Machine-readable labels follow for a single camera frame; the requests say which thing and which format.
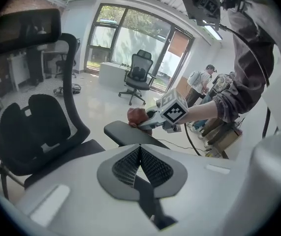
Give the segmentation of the white desk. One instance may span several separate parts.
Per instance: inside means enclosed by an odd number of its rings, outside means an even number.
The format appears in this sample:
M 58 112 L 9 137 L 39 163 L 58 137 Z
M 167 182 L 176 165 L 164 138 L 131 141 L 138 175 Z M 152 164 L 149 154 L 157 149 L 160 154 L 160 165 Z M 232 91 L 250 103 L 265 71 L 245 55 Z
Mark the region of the white desk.
M 55 62 L 60 59 L 60 56 L 57 54 L 58 52 L 66 53 L 64 51 L 41 52 L 42 73 L 44 79 L 50 79 L 52 77 L 55 77 L 55 72 L 56 72 Z

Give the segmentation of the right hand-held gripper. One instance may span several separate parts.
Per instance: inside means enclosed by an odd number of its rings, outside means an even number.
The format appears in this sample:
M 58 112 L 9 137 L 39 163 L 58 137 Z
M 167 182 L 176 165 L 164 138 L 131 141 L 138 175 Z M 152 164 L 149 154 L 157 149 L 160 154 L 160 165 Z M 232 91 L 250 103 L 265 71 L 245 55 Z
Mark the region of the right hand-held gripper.
M 173 88 L 157 100 L 156 105 L 157 108 L 146 110 L 148 120 L 138 124 L 138 129 L 152 130 L 162 126 L 167 133 L 181 132 L 181 126 L 177 123 L 188 113 L 186 99 Z

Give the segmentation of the white backpack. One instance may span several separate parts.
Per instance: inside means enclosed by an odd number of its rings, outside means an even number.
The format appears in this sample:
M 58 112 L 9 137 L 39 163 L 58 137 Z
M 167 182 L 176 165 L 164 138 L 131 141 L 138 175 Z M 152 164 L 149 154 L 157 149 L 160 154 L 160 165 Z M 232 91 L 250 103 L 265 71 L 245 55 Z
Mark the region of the white backpack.
M 191 87 L 198 85 L 201 81 L 201 75 L 202 75 L 202 72 L 200 72 L 200 71 L 192 72 L 187 80 L 187 84 L 190 85 Z

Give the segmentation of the reddish-brown cloth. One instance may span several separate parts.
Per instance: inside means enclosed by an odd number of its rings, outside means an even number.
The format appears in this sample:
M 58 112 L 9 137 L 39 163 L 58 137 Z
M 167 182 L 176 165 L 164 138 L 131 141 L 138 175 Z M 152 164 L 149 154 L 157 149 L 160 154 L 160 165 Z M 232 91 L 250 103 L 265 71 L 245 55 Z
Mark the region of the reddish-brown cloth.
M 129 126 L 138 128 L 138 125 L 147 121 L 149 117 L 144 108 L 129 108 L 127 119 Z

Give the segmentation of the person's grey jacket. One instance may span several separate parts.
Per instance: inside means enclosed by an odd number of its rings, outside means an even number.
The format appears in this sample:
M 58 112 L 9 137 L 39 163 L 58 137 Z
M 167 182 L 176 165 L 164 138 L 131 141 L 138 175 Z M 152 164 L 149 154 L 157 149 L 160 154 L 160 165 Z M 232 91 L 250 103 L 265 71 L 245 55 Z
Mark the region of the person's grey jacket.
M 235 79 L 230 88 L 213 98 L 218 118 L 234 121 L 259 101 L 267 76 L 274 69 L 273 48 L 281 53 L 281 11 L 273 0 L 243 0 L 228 10 L 235 50 Z

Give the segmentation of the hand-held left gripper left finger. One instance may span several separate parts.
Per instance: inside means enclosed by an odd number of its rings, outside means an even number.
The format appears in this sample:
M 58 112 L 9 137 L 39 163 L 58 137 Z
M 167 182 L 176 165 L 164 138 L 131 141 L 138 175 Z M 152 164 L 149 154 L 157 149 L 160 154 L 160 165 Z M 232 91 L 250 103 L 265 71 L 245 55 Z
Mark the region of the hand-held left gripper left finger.
M 100 164 L 133 146 L 67 162 L 26 189 L 19 211 L 43 225 L 53 203 L 66 196 L 44 228 L 61 236 L 156 236 L 159 231 L 138 202 L 113 198 L 100 186 Z

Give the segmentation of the large glass window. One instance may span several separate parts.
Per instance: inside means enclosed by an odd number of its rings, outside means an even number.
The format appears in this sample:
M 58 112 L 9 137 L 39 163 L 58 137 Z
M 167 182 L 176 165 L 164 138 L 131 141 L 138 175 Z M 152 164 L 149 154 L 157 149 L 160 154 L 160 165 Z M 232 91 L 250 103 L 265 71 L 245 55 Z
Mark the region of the large glass window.
M 102 3 L 88 37 L 84 70 L 98 74 L 103 62 L 129 67 L 139 50 L 151 54 L 152 89 L 166 92 L 182 70 L 194 37 L 174 23 L 130 6 Z

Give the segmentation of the white small cabinet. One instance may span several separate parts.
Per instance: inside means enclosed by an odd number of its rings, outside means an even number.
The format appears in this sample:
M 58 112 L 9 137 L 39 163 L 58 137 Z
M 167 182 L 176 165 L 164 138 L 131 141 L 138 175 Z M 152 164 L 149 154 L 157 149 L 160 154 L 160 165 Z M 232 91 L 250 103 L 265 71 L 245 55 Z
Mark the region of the white small cabinet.
M 13 88 L 15 91 L 19 91 L 19 85 L 30 78 L 26 55 L 9 56 L 7 61 Z

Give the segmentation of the black chair armrest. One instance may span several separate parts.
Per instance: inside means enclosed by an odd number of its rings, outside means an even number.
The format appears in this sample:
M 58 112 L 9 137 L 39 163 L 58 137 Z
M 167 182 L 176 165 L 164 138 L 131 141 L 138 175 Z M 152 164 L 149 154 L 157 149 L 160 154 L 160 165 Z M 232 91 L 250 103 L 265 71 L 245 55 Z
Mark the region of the black chair armrest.
M 120 147 L 133 144 L 150 144 L 168 149 L 166 145 L 151 135 L 141 131 L 138 128 L 131 127 L 127 123 L 120 120 L 107 124 L 104 127 L 104 134 Z

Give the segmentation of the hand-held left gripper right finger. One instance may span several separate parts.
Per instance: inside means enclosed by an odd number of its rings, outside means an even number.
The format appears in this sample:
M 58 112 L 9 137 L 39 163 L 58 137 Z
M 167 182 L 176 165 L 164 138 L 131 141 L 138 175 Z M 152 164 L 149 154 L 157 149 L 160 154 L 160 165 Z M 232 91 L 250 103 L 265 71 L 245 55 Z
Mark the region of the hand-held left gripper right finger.
M 153 187 L 156 222 L 140 221 L 140 236 L 212 236 L 231 203 L 224 188 L 229 160 L 141 145 L 141 167 Z

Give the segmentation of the black mesh office chair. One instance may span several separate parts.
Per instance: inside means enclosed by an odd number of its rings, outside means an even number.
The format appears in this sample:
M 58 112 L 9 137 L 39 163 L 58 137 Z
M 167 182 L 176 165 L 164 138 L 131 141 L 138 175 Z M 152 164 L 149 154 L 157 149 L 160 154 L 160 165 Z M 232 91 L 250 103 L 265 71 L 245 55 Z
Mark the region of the black mesh office chair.
M 61 165 L 103 151 L 80 119 L 72 94 L 72 69 L 79 40 L 61 31 L 57 9 L 14 12 L 0 16 L 0 172 L 25 176 L 25 188 Z M 27 49 L 64 51 L 63 75 L 37 86 L 30 78 L 15 91 L 7 58 Z M 63 95 L 53 90 L 63 87 Z

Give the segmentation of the white cabinet by window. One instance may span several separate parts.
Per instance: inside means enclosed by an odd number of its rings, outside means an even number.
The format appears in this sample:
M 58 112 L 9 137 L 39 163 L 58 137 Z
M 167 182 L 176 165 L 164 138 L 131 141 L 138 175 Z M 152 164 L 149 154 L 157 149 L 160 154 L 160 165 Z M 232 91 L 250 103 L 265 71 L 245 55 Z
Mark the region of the white cabinet by window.
M 127 71 L 129 71 L 129 69 L 123 65 L 103 62 L 100 64 L 98 82 L 106 87 L 123 87 L 125 84 L 124 77 Z

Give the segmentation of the long ceiling light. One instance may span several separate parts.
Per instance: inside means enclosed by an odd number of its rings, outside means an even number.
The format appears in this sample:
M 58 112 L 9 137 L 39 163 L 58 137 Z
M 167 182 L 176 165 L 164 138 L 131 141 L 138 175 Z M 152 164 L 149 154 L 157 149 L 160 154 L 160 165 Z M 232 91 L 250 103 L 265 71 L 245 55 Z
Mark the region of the long ceiling light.
M 214 37 L 216 40 L 218 40 L 218 41 L 222 41 L 222 40 L 223 40 L 222 36 L 221 36 L 212 26 L 206 25 L 206 26 L 204 26 L 203 28 L 204 28 L 205 30 L 207 30 L 208 33 L 209 33 L 212 37 Z

